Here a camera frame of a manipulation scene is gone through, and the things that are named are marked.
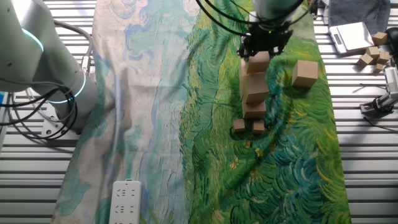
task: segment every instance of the electrical outlet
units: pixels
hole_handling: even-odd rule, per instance
[[[113,183],[109,224],[139,224],[141,189],[139,181]]]

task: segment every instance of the stacked wooden blocks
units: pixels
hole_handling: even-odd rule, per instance
[[[239,66],[239,92],[242,101],[243,119],[260,120],[266,114],[266,98],[269,89],[266,82],[265,72],[268,69],[270,56],[268,52],[258,52],[247,60],[241,59]],[[243,119],[234,121],[234,132],[243,132],[241,128]],[[253,133],[264,132],[264,122],[253,122]]]
[[[378,32],[372,37],[376,46],[387,44],[387,34]],[[378,47],[369,47],[366,53],[357,61],[359,67],[364,68],[367,65],[374,65],[374,73],[383,71],[384,65],[390,60],[390,53],[379,50]]]

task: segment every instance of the tablecloth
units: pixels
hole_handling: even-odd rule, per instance
[[[252,9],[250,1],[236,2]],[[247,18],[230,1],[215,5]],[[194,0],[97,0],[99,97],[52,223],[108,224],[113,182],[124,179],[142,182],[141,223],[351,223],[311,16],[292,28],[285,52],[264,74],[266,132],[236,135],[238,36]],[[297,60],[319,63],[310,90],[291,85]]]

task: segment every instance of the wooden block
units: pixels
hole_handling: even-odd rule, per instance
[[[292,86],[311,88],[318,80],[318,62],[299,60],[293,69]]]
[[[254,134],[262,134],[264,132],[264,122],[263,121],[254,121],[253,122],[253,133]]]
[[[359,65],[361,68],[364,68],[367,65],[370,65],[373,61],[373,58],[370,57],[368,54],[364,54],[356,64]]]
[[[246,64],[246,62],[242,58],[241,64],[239,66],[239,94],[241,95],[240,100],[242,100],[242,97],[243,97],[243,77],[248,75],[246,73],[245,64]]]
[[[368,47],[366,49],[366,54],[373,58],[373,61],[371,62],[372,64],[377,62],[377,59],[380,56],[380,51],[378,47]]]
[[[234,133],[244,132],[244,121],[243,119],[237,119],[233,121]]]
[[[247,104],[242,100],[242,111],[243,119],[262,119],[267,112],[266,102]]]
[[[383,71],[383,65],[382,64],[377,64],[374,66],[374,73],[380,73],[381,71]]]
[[[255,56],[250,56],[246,62],[246,73],[266,72],[271,58],[267,51],[258,52]]]
[[[269,93],[263,73],[249,74],[243,78],[243,98],[246,103],[265,101]]]
[[[390,53],[389,52],[380,51],[380,56],[379,56],[379,58],[377,60],[377,63],[385,65],[389,60],[390,60]]]
[[[377,46],[385,45],[387,44],[387,34],[383,32],[378,32],[372,37],[372,40]]]

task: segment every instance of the green swirl pattern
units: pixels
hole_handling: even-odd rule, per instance
[[[249,8],[248,1],[237,3]],[[227,0],[216,6],[244,19]],[[295,17],[307,8],[303,4]],[[266,132],[253,136],[247,130],[237,136],[231,127],[234,119],[242,118],[235,53],[239,37],[204,13],[198,16],[188,36],[188,99],[180,121],[189,223],[351,223],[312,18],[306,16],[293,29],[285,52],[265,74],[270,89]],[[291,85],[297,60],[319,63],[319,79],[309,91]]]

